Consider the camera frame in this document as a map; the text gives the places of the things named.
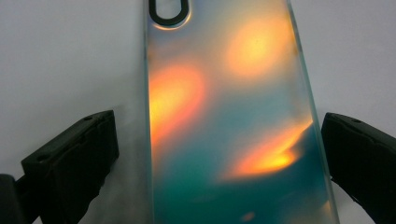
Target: phone case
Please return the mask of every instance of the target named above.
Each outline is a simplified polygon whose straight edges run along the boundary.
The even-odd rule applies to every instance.
[[[285,0],[148,1],[154,223],[338,223]]]

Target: black clamp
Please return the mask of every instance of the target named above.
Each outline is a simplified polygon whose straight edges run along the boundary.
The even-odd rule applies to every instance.
[[[0,175],[0,223],[78,223],[118,156],[113,111],[81,119],[25,158],[21,179]]]
[[[396,223],[396,139],[343,115],[328,113],[321,129],[332,181],[375,223]]]

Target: iridescent phone back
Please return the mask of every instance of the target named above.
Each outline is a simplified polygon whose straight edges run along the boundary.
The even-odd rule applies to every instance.
[[[288,3],[148,8],[154,222],[338,223]]]

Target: transparent phone case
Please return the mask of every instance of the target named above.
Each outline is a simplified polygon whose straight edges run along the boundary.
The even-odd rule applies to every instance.
[[[338,223],[285,0],[148,4],[157,224]]]

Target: white background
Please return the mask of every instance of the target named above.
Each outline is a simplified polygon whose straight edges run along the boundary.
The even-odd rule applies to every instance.
[[[319,120],[396,136],[396,1],[292,0]],[[147,223],[143,1],[0,0],[0,173],[114,109],[120,158],[80,223]],[[334,185],[342,224],[373,221]]]

